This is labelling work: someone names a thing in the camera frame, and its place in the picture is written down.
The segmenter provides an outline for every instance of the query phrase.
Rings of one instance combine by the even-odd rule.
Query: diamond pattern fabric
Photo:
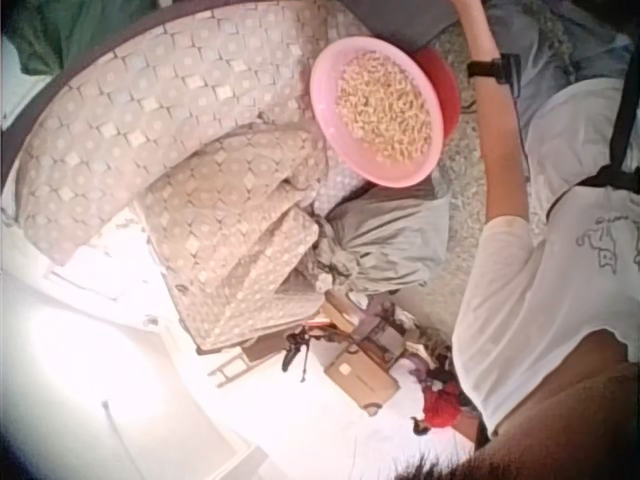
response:
[[[305,207],[330,209],[361,180],[327,186],[337,162],[308,78],[353,34],[366,31],[337,2],[297,0],[202,11],[118,46],[62,88],[20,152],[26,237],[64,264],[136,199],[200,348],[310,315],[322,295],[292,273],[317,236]]]

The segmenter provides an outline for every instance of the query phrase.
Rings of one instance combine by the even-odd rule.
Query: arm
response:
[[[500,57],[480,0],[452,0],[464,29],[472,60]],[[507,85],[493,78],[474,79],[480,150],[487,178],[487,222],[497,217],[529,219],[516,110]]]

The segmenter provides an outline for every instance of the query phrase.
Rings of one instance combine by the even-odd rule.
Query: white floor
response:
[[[451,429],[413,435],[409,418],[421,414],[422,396],[406,365],[392,372],[401,390],[369,418],[313,356],[300,383],[301,357],[287,374],[279,356],[219,390],[228,425],[260,445],[291,479],[386,479],[421,454],[458,462],[471,453],[471,443]]]

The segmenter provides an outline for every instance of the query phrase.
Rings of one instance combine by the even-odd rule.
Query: green fabric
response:
[[[23,73],[55,75],[155,9],[155,0],[22,0],[5,34],[18,50]]]

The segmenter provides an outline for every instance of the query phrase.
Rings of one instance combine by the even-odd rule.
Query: white t-shirt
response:
[[[621,82],[590,80],[554,96],[527,139],[533,205],[546,211],[609,159]],[[640,164],[640,122],[625,166]],[[453,334],[460,382],[496,426],[589,333],[606,329],[640,352],[640,196],[573,188],[544,240],[516,217],[489,222]]]

